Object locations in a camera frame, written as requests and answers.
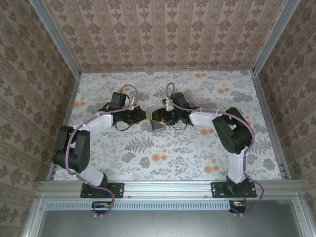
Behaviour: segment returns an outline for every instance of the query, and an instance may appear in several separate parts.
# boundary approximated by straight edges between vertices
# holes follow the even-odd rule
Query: floral tablecloth
[[[150,115],[162,107],[168,82],[174,82],[177,91],[204,109],[238,108],[256,134],[255,146],[247,157],[247,173],[254,179],[281,179],[248,71],[82,74],[70,125],[92,117],[124,84],[137,87],[139,104]],[[132,88],[124,93],[135,95]],[[100,135],[91,139],[90,162],[109,180],[117,181],[225,180],[228,173],[228,152],[214,128],[167,127],[167,131],[154,134],[148,120],[127,131],[114,127],[100,130]],[[76,178],[58,167],[54,180]]]

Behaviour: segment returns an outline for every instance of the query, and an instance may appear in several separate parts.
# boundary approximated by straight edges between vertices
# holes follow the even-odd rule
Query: metal grate
[[[48,201],[45,211],[92,210],[92,201]],[[229,210],[229,201],[117,201],[113,210]]]

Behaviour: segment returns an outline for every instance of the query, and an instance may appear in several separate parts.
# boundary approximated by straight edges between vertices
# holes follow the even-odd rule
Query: vent grille
[[[48,201],[45,210],[92,210],[92,201]],[[116,201],[113,210],[229,210],[229,201]]]

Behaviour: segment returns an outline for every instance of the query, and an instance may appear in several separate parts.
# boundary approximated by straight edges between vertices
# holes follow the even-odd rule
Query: patterned wall
[[[83,71],[250,68],[285,0],[44,0]]]
[[[0,1],[0,236],[19,236],[74,78],[30,3]]]
[[[316,1],[301,1],[259,74],[291,174],[316,217]]]

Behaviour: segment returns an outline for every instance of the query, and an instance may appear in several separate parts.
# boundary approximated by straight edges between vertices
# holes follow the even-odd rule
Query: floral wallpaper
[[[165,87],[174,82],[191,104],[205,109],[236,107],[256,133],[248,155],[247,172],[254,179],[281,179],[261,108],[249,71],[97,73],[82,74],[70,125],[92,117],[110,101],[112,93],[130,83],[139,91],[139,105],[149,115],[162,107]],[[131,88],[124,89],[135,96]],[[180,122],[154,134],[148,120],[126,131],[100,128],[91,137],[90,162],[109,180],[224,180],[229,153],[213,127],[188,126]],[[58,167],[54,180],[74,180]]]
[[[259,73],[294,179],[316,218],[316,1],[301,1]]]
[[[44,0],[82,71],[251,68],[286,0]]]
[[[74,78],[30,3],[0,1],[0,236],[17,237],[45,180]]]

